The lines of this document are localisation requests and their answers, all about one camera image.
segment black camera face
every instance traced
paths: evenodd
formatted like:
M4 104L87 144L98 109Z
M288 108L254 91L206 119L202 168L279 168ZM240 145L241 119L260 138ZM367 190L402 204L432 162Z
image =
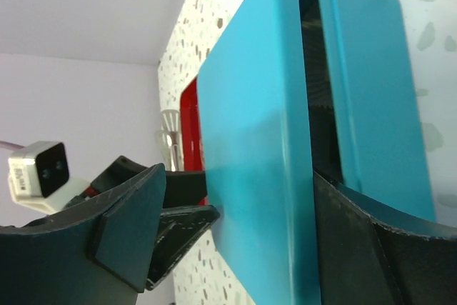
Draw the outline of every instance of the black camera face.
M35 158L35 166L41 195L44 198L61 188L70 178L65 146L62 143L38 154Z

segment blue container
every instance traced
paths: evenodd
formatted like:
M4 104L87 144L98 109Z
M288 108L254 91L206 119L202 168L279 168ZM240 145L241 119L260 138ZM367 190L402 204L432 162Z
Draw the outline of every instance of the blue container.
M197 84L216 247L262 305L321 303L301 33L315 1L345 184L433 220L398 1L244 0Z

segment terrazzo table surface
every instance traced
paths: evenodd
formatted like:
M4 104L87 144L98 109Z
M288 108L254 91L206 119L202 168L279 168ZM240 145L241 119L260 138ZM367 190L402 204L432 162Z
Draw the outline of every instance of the terrazzo table surface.
M243 0L186 0L159 65L161 109L179 109ZM438 221L457 226L457 0L400 0ZM206 232L175 268L178 305L253 304Z

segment white camera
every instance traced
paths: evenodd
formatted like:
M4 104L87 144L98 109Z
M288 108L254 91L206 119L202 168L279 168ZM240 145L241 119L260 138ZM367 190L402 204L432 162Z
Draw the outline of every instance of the white camera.
M11 198L45 214L62 210L89 182L70 176L65 146L39 141L16 150L8 159Z

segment red container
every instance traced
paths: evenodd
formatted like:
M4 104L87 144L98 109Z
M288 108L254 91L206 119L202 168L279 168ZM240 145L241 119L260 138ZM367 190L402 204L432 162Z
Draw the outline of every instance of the red container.
M181 130L183 135L183 154L185 171L203 171L201 160L201 135L199 103L197 100L197 78L184 89L180 101ZM200 205L207 204L204 199Z

